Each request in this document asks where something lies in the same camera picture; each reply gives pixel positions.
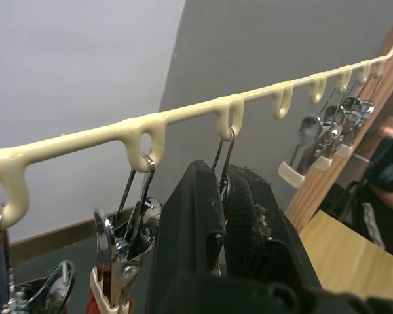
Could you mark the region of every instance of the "wooden table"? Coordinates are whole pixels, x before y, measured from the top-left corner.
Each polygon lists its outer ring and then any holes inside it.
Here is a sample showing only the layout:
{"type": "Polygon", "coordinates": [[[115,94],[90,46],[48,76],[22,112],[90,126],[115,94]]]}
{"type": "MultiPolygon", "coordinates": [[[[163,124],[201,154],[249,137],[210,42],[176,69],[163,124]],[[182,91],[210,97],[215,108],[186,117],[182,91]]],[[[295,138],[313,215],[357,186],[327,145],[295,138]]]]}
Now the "wooden table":
{"type": "Polygon", "coordinates": [[[300,233],[324,289],[393,299],[393,256],[319,211],[300,233]]]}

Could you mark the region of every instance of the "cream plastic hanger rod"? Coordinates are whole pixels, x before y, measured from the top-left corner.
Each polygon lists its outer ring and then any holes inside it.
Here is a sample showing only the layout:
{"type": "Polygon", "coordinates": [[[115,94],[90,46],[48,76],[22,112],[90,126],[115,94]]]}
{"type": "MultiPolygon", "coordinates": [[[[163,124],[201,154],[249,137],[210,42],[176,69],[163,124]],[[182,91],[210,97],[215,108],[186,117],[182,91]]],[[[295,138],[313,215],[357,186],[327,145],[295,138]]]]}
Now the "cream plastic hanger rod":
{"type": "Polygon", "coordinates": [[[231,110],[233,114],[231,127],[235,135],[238,135],[242,127],[245,102],[271,95],[273,97],[273,115],[277,119],[283,119],[290,108],[294,88],[309,84],[310,102],[316,104],[323,96],[328,78],[338,77],[337,91],[342,93],[348,86],[353,70],[359,70],[358,82],[363,84],[370,72],[377,76],[380,75],[387,59],[392,56],[393,47],[386,56],[313,74],[297,80],[220,97],[170,111],[130,118],[108,126],[32,144],[0,149],[0,183],[9,197],[9,202],[2,211],[3,227],[8,228],[16,224],[28,210],[29,193],[24,178],[24,171],[30,164],[118,140],[123,142],[126,147],[131,167],[136,171],[145,173],[148,172],[147,162],[141,157],[140,147],[141,135],[143,133],[148,133],[151,137],[152,151],[150,156],[158,164],[163,157],[166,126],[169,124],[214,113],[217,116],[217,127],[220,137],[225,141],[229,141],[231,138],[229,111],[231,110]]]}

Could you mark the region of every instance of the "white wall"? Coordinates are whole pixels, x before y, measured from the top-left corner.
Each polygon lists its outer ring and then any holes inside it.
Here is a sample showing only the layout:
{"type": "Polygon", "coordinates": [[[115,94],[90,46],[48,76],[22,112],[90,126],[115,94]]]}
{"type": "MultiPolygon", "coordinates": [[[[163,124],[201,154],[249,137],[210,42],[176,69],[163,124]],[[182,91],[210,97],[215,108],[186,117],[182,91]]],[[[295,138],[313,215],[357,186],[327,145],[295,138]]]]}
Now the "white wall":
{"type": "MultiPolygon", "coordinates": [[[[0,1],[0,148],[158,111],[184,2],[0,1]]],[[[121,143],[29,166],[31,205],[10,240],[116,210],[128,172],[121,143]]]]}

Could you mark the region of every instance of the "person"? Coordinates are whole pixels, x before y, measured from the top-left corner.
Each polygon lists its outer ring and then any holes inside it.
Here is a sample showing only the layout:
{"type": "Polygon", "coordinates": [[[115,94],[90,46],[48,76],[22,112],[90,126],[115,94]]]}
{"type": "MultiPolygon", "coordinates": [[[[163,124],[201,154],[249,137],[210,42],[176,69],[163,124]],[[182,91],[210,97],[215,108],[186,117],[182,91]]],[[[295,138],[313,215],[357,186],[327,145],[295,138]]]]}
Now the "person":
{"type": "Polygon", "coordinates": [[[359,233],[393,255],[393,139],[370,163],[359,191],[359,233]]]}

